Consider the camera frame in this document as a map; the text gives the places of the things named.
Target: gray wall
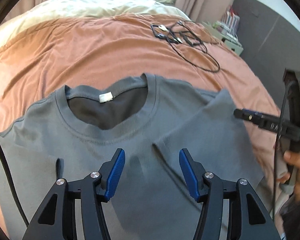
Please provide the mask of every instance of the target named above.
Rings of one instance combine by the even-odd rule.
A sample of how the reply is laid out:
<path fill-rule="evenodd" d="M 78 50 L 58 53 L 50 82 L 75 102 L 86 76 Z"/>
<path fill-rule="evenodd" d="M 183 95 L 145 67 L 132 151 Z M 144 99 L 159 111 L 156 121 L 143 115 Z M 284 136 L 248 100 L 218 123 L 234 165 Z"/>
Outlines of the gray wall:
<path fill-rule="evenodd" d="M 233 8 L 240 16 L 241 57 L 281 107 L 284 69 L 300 71 L 300 32 L 257 0 L 234 0 Z"/>

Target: gray t-shirt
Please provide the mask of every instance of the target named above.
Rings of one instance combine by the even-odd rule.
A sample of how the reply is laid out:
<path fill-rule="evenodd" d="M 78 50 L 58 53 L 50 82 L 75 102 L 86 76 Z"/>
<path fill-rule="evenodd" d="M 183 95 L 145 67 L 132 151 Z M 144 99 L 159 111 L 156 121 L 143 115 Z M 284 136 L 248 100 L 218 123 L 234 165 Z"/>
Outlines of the gray t-shirt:
<path fill-rule="evenodd" d="M 113 101 L 100 103 L 99 95 L 108 92 Z M 188 148 L 195 161 L 221 179 L 246 178 L 256 188 L 263 178 L 234 109 L 227 90 L 197 90 L 187 82 L 143 74 L 104 91 L 63 86 L 32 104 L 0 133 L 0 143 L 28 220 L 57 178 L 83 179 L 123 148 L 126 163 L 117 191 L 103 204 L 111 238 L 192 239 L 201 205 L 183 182 L 180 149 Z M 1 163 L 0 204 L 10 239 L 22 239 L 26 227 Z"/>

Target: crew neckline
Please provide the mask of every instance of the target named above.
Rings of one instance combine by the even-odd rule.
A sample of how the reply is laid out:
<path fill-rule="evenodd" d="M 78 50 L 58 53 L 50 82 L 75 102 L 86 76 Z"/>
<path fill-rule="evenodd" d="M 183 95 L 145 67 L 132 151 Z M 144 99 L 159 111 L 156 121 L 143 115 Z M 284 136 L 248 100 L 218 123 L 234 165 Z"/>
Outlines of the crew neckline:
<path fill-rule="evenodd" d="M 89 98 L 99 102 L 99 95 L 108 92 L 111 92 L 115 99 L 115 97 L 128 90 L 144 87 L 148 88 L 148 94 L 142 108 L 137 113 L 108 130 L 102 130 L 95 125 L 85 123 L 78 119 L 69 108 L 67 102 L 68 99 L 75 97 Z M 121 79 L 105 90 L 98 90 L 85 85 L 80 85 L 75 88 L 70 88 L 65 85 L 56 91 L 55 97 L 61 122 L 66 125 L 68 129 L 77 135 L 88 137 L 91 140 L 111 143 L 120 140 L 120 138 L 124 139 L 132 135 L 150 120 L 155 113 L 159 101 L 159 93 L 157 90 L 156 76 L 152 74 L 142 74 L 140 77 Z"/>

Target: inside of shirt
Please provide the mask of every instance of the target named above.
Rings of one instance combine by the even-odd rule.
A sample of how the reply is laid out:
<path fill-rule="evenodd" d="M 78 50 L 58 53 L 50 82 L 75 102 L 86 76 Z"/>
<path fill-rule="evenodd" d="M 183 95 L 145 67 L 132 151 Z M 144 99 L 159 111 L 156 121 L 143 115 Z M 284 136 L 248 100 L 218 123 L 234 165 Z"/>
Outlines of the inside of shirt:
<path fill-rule="evenodd" d="M 146 102 L 148 88 L 135 88 L 117 95 L 112 101 L 100 103 L 90 98 L 68 99 L 72 113 L 81 121 L 108 130 L 140 111 Z"/>

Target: shirt label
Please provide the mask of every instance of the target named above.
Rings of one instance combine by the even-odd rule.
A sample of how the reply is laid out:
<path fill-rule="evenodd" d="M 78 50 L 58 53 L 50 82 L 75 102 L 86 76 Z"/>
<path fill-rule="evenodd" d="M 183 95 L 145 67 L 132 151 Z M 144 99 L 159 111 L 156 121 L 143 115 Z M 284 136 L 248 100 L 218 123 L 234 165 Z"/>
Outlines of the shirt label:
<path fill-rule="evenodd" d="M 112 96 L 111 92 L 99 95 L 99 101 L 100 101 L 100 103 L 109 102 L 111 100 L 113 100 L 113 96 Z"/>

